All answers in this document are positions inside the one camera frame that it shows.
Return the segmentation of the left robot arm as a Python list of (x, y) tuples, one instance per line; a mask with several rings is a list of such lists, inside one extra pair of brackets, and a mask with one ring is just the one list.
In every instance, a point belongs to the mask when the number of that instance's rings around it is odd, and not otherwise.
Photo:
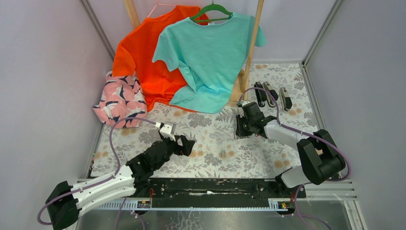
[(195, 142), (184, 135), (176, 136), (175, 140), (162, 138), (122, 165), (117, 172), (73, 185), (67, 181), (60, 182), (45, 202), (49, 225), (55, 230), (63, 230), (102, 204), (124, 196), (146, 195), (149, 178), (154, 172), (173, 154), (189, 156)]

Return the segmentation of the beige and black stapler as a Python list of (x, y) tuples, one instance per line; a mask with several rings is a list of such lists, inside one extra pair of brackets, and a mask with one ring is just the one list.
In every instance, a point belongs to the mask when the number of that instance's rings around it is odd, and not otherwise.
[(276, 107), (276, 101), (278, 101), (278, 94), (276, 90), (271, 86), (271, 84), (268, 81), (263, 82), (262, 84), (263, 88), (269, 93), (267, 94), (267, 103), (269, 107)]

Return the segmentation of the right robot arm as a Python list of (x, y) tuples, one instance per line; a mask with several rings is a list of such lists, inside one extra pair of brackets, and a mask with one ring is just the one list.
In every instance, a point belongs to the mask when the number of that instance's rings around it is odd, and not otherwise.
[(237, 103), (240, 114), (236, 116), (236, 137), (252, 135), (276, 140), (298, 152), (300, 166), (288, 169), (276, 176), (275, 193), (287, 197), (300, 184), (320, 185), (346, 167), (330, 134), (321, 129), (309, 134), (297, 128), (287, 127), (275, 116), (265, 116), (256, 102)]

